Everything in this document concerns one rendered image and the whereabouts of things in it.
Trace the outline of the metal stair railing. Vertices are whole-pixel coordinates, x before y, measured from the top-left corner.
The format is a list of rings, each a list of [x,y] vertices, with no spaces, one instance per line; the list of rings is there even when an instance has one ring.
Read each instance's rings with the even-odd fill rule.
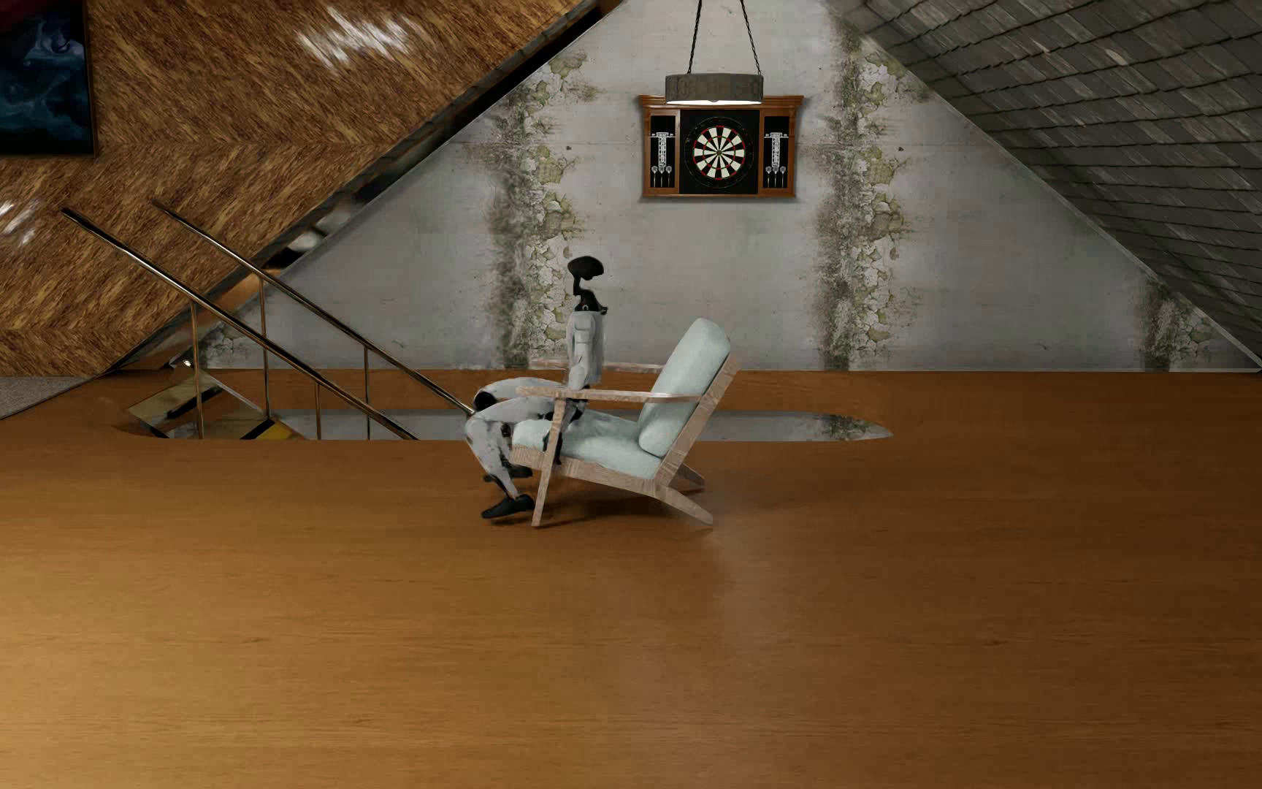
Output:
[[[235,319],[233,316],[221,309],[220,306],[216,306],[216,303],[212,299],[209,299],[209,297],[202,295],[201,292],[196,292],[194,288],[186,285],[186,283],[182,282],[180,278],[173,276],[170,271],[167,271],[164,268],[160,268],[160,265],[156,265],[150,260],[148,260],[146,258],[143,258],[143,254],[138,252],[136,250],[133,250],[133,247],[129,247],[127,244],[119,242],[119,239],[106,232],[102,227],[98,227],[98,223],[91,222],[90,218],[86,218],[85,215],[81,215],[80,212],[77,212],[77,210],[72,210],[71,207],[63,206],[61,208],[61,215],[66,216],[66,218],[69,218],[69,221],[85,228],[86,232],[92,234],[98,240],[102,240],[102,242],[109,244],[115,250],[119,250],[120,252],[125,254],[125,256],[129,260],[133,260],[133,263],[138,264],[139,268],[143,268],[145,271],[151,274],[151,276],[160,279],[160,282],[167,282],[167,285],[169,285],[172,289],[175,289],[175,292],[180,292],[180,294],[186,295],[186,299],[188,299],[192,303],[192,306],[196,306],[197,308],[202,308],[209,312],[211,314],[215,314],[216,317],[218,317],[221,323],[231,327],[232,329],[236,329],[236,332],[244,335],[245,338],[251,340],[252,343],[257,343],[257,346],[268,351],[268,353],[275,355],[275,357],[288,364],[289,367],[292,367],[297,372],[302,372],[302,375],[305,375],[305,377],[313,381],[316,388],[328,390],[328,393],[332,393],[334,396],[338,396],[338,399],[342,400],[343,403],[356,408],[356,410],[358,410],[360,413],[363,413],[363,415],[367,417],[369,420],[377,422],[380,427],[382,427],[385,430],[391,432],[391,434],[398,436],[398,438],[408,441],[418,439],[415,434],[411,434],[411,430],[408,430],[408,428],[403,427],[401,424],[398,424],[398,422],[391,420],[387,417],[384,417],[384,414],[379,412],[377,408],[375,408],[374,405],[370,405],[363,400],[358,400],[357,396],[353,396],[352,393],[348,393],[348,390],[337,385],[332,379],[323,375],[323,372],[319,372],[317,369],[310,367],[309,365],[300,361],[300,359],[297,359],[293,353],[290,353],[285,348],[281,348],[276,343],[273,343],[273,341],[269,340],[266,335],[262,335],[262,332],[255,332],[255,329],[251,329],[251,327],[244,324],[242,321]]]
[[[334,332],[339,332],[339,335],[343,335],[343,337],[346,337],[347,340],[351,340],[352,343],[358,343],[358,347],[362,348],[362,353],[363,353],[363,356],[362,356],[362,362],[363,362],[363,365],[362,365],[363,393],[362,393],[361,396],[358,396],[355,393],[352,393],[352,394],[353,394],[353,396],[357,396],[358,400],[363,400],[367,404],[374,405],[375,408],[377,408],[377,410],[381,412],[384,414],[384,417],[387,417],[390,419],[390,417],[387,415],[386,412],[380,410],[379,406],[376,406],[372,403],[374,372],[375,372],[375,369],[372,367],[374,359],[379,359],[381,362],[387,364],[387,367],[395,369],[395,370],[398,370],[398,372],[404,372],[404,375],[408,375],[408,377],[411,377],[416,384],[419,384],[419,386],[429,390],[435,396],[439,396],[439,399],[445,400],[445,403],[448,405],[456,408],[456,410],[459,410],[463,414],[463,417],[471,417],[471,414],[473,414],[473,410],[471,410],[471,408],[467,404],[464,404],[461,400],[457,400],[456,396],[453,396],[451,393],[447,393],[447,390],[444,388],[440,388],[439,385],[435,385],[435,383],[430,381],[429,377],[427,377],[425,375],[422,375],[422,372],[418,372],[416,369],[408,367],[408,365],[403,364],[401,361],[398,361],[398,359],[395,359],[395,356],[392,353],[387,352],[386,348],[379,346],[379,343],[375,343],[375,341],[366,338],[363,335],[360,335],[358,329],[352,329],[352,327],[350,324],[346,324],[345,321],[339,319],[334,314],[329,314],[328,311],[326,311],[321,306],[317,306],[317,303],[314,303],[313,300],[308,299],[308,297],[302,295],[300,292],[297,292],[297,289],[294,289],[290,285],[290,283],[281,282],[281,279],[279,279],[278,276],[273,276],[273,274],[270,274],[268,270],[264,270],[264,268],[260,268],[259,265],[252,264],[249,259],[244,259],[241,256],[241,254],[233,251],[231,247],[228,247],[228,245],[226,245],[223,242],[220,242],[220,239],[215,237],[206,228],[203,228],[202,226],[199,226],[199,223],[192,222],[192,221],[189,221],[189,218],[184,218],[183,215],[178,213],[175,210],[172,210],[172,207],[168,207],[167,205],[163,205],[163,202],[160,202],[160,201],[153,199],[150,202],[150,205],[153,207],[155,207],[156,210],[160,210],[162,213],[164,213],[164,215],[168,216],[168,218],[172,218],[177,223],[180,223],[180,226],[184,226],[186,230],[191,231],[191,234],[194,234],[199,239],[203,239],[204,242],[207,242],[209,245],[213,245],[213,247],[217,247],[221,252],[226,254],[227,258],[233,259],[236,263],[239,263],[241,265],[241,268],[244,268],[244,270],[247,270],[250,273],[250,275],[252,276],[252,279],[255,279],[255,282],[256,282],[254,299],[256,302],[256,317],[257,317],[259,323],[255,327],[255,332],[262,332],[262,335],[266,335],[268,338],[273,341],[273,338],[268,335],[268,326],[269,326],[268,324],[268,294],[270,292],[276,292],[278,294],[280,294],[283,297],[283,299],[293,302],[295,306],[300,306],[302,309],[305,309],[305,312],[308,312],[310,316],[313,316],[314,319],[321,319],[324,324],[329,326],[331,329],[334,329]],[[230,329],[232,332],[236,332],[236,329],[232,329],[231,327],[230,327]],[[252,341],[249,340],[249,338],[245,338],[244,335],[240,335],[239,332],[236,332],[236,335],[239,335],[241,338],[247,340],[247,341],[250,341],[250,343],[252,343]],[[268,424],[284,425],[284,427],[288,428],[288,430],[293,430],[294,434],[297,434],[297,436],[300,436],[300,437],[305,436],[305,433],[303,430],[298,430],[295,425],[290,424],[290,422],[281,420],[281,418],[278,417],[275,406],[273,406],[273,395],[271,395],[273,361],[278,361],[280,364],[279,370],[281,372],[297,372],[297,371],[293,370],[292,367],[289,367],[289,365],[285,364],[285,362],[283,362],[280,359],[275,357],[275,355],[268,353],[268,351],[265,351],[261,347],[259,347],[257,343],[255,343],[255,346],[259,350],[261,350],[261,361],[262,361],[262,367],[261,367],[262,403],[261,404],[262,404],[262,413],[264,413],[265,420],[268,420]],[[338,396],[334,396],[332,393],[328,393],[328,390],[316,388],[314,384],[313,384],[313,381],[310,381],[310,389],[313,389],[313,393],[310,393],[313,395],[313,418],[310,419],[310,422],[313,423],[313,432],[310,433],[310,438],[316,439],[316,441],[321,441],[321,439],[324,439],[324,437],[326,437],[326,434],[324,434],[324,413],[326,413],[324,404],[326,404],[326,396],[333,396],[334,399],[338,399]],[[363,415],[363,438],[372,439],[374,436],[375,436],[374,429],[376,427],[379,427],[379,428],[381,428],[384,430],[384,428],[380,427],[377,424],[377,422],[369,420],[369,418]]]

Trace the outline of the dartboard in wooden cabinet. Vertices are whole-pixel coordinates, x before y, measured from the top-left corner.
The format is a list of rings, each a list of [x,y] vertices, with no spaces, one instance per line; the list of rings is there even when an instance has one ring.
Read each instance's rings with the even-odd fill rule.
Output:
[[[644,198],[791,199],[801,96],[676,105],[640,96]]]

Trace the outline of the white humanoid robot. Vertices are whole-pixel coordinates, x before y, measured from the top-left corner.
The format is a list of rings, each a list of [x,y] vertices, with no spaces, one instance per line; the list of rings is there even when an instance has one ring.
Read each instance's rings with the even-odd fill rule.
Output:
[[[498,483],[504,497],[500,502],[482,511],[482,518],[507,518],[509,515],[535,510],[535,500],[528,494],[519,494],[512,480],[530,477],[533,470],[509,462],[512,442],[506,430],[520,422],[549,422],[554,415],[555,401],[551,396],[520,396],[521,388],[546,388],[564,390],[588,389],[599,383],[604,364],[603,319],[607,308],[597,300],[594,292],[584,287],[584,282],[604,273],[603,263],[592,256],[575,258],[568,263],[573,276],[573,295],[578,304],[573,308],[567,323],[567,375],[558,384],[538,377],[504,379],[488,384],[475,395],[475,413],[464,422],[464,441],[485,470],[483,478]]]

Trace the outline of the wooden lounge chair pale cushions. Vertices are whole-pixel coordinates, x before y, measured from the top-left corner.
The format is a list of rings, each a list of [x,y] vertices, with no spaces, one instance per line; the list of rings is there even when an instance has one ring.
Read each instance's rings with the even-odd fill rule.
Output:
[[[604,367],[658,372],[658,383],[649,393],[517,388],[519,396],[546,396],[554,404],[548,427],[525,420],[512,428],[510,460],[540,473],[533,526],[540,528],[551,477],[642,494],[712,524],[711,513],[676,492],[673,482],[681,477],[697,487],[705,483],[684,460],[740,370],[724,329],[700,317],[665,364]]]

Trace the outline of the dark abstract wall painting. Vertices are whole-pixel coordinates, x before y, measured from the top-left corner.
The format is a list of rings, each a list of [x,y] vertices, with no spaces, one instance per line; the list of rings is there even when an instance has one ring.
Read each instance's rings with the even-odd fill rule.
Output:
[[[0,0],[0,157],[93,151],[85,0]]]

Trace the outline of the hanging round pendant lamp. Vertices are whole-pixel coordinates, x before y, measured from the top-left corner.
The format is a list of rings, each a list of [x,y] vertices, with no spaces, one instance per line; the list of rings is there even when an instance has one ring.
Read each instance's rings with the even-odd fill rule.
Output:
[[[704,0],[697,0],[690,53],[683,73],[668,74],[663,101],[669,105],[762,105],[764,76],[746,0],[740,0],[742,21],[753,56],[753,73],[707,73],[694,69]]]

